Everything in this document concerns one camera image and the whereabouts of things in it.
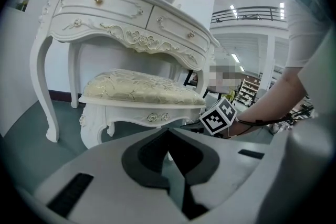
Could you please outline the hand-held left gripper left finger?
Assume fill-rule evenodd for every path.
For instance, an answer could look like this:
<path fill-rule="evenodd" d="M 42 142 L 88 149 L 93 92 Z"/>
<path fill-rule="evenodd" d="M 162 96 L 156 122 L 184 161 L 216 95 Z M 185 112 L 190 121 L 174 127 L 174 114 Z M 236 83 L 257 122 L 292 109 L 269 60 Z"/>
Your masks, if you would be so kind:
<path fill-rule="evenodd" d="M 184 218 L 163 189 L 136 183 L 122 167 L 122 154 L 132 144 L 156 133 L 149 130 L 104 142 L 86 150 L 45 179 L 34 197 L 42 204 L 51 200 L 77 174 L 93 177 L 69 218 Z"/>

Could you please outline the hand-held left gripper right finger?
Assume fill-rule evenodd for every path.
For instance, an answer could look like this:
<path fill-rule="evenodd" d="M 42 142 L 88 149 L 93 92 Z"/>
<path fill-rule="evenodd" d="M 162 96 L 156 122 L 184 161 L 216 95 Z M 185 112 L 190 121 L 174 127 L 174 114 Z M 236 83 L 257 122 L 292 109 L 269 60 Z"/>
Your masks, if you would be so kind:
<path fill-rule="evenodd" d="M 269 146 L 169 128 L 167 149 L 184 177 L 182 211 L 208 212 L 241 187 Z"/>

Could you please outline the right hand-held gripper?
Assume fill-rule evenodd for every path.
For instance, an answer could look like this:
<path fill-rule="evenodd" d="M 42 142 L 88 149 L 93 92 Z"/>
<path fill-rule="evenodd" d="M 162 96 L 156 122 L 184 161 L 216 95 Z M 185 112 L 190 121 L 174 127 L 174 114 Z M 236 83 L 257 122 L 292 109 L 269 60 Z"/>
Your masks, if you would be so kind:
<path fill-rule="evenodd" d="M 205 111 L 195 123 L 181 126 L 182 129 L 194 130 L 204 128 L 210 135 L 215 135 L 229 128 L 235 121 L 237 111 L 230 101 L 223 97 Z"/>

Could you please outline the cream upholstered stool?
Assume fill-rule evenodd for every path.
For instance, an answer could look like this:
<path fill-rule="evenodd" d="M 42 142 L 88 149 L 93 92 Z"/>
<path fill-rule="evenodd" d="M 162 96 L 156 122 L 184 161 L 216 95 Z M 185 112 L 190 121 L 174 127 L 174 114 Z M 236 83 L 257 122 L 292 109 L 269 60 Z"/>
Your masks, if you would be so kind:
<path fill-rule="evenodd" d="M 205 108 L 196 91 L 176 81 L 136 71 L 113 69 L 91 79 L 79 99 L 79 119 L 86 148 L 102 143 L 102 132 L 115 132 L 116 122 L 158 128 L 174 121 L 195 121 Z"/>

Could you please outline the cream dressing table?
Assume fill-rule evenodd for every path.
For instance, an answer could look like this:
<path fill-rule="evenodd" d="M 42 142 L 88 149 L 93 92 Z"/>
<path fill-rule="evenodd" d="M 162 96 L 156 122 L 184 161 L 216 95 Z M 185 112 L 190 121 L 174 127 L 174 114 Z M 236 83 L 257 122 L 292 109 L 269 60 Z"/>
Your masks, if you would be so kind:
<path fill-rule="evenodd" d="M 77 90 L 76 72 L 83 44 L 96 45 L 104 39 L 113 48 L 175 64 L 175 70 L 167 78 L 196 91 L 202 98 L 209 84 L 214 49 L 219 46 L 206 27 L 165 0 L 49 0 L 40 20 L 30 53 L 30 74 L 47 118 L 46 136 L 52 142 L 59 139 L 59 126 L 47 88 L 45 58 L 54 40 L 69 44 L 68 76 L 73 108 L 78 106 L 83 93 Z M 96 72 L 89 81 L 113 69 L 133 71 L 130 63 L 127 60 L 122 67 Z M 145 71 L 142 67 L 136 72 L 159 76 L 156 71 Z"/>

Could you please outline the person's right forearm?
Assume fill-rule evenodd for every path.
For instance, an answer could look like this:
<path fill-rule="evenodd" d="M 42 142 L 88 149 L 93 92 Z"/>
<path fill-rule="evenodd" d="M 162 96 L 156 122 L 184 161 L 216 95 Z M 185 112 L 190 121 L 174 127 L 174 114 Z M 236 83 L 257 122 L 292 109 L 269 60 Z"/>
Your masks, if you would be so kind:
<path fill-rule="evenodd" d="M 248 126 L 244 122 L 263 122 L 277 120 L 285 116 L 306 95 L 306 90 L 299 79 L 301 68 L 286 67 L 279 80 L 255 104 L 243 111 L 228 129 L 221 132 L 221 137 L 227 138 L 246 134 L 259 129 L 258 126 Z"/>

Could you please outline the background storage shelf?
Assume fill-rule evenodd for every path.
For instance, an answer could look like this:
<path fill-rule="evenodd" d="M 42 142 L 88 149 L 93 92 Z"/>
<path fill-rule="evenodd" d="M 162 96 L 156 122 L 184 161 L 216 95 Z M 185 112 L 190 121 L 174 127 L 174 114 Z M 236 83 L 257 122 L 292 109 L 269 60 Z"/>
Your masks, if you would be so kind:
<path fill-rule="evenodd" d="M 247 107 L 250 107 L 255 102 L 256 94 L 259 90 L 259 85 L 260 80 L 258 79 L 244 79 L 239 86 L 236 101 Z"/>

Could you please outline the black balcony railing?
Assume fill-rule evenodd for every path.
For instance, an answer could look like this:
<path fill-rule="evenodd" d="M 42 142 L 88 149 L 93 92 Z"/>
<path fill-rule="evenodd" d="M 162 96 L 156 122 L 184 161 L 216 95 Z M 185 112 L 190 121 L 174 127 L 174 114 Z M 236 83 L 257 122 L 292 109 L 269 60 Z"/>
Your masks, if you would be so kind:
<path fill-rule="evenodd" d="M 247 6 L 213 12 L 211 24 L 239 20 L 286 21 L 285 9 L 273 6 Z"/>

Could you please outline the yellow plant in black pot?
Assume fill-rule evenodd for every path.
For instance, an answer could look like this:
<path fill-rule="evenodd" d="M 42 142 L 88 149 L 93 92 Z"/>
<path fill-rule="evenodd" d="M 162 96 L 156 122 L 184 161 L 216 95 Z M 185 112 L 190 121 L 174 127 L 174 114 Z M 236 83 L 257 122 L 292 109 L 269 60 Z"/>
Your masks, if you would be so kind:
<path fill-rule="evenodd" d="M 25 12 L 27 5 L 28 5 L 29 0 L 22 0 L 20 3 L 17 3 L 15 6 L 15 9 Z"/>

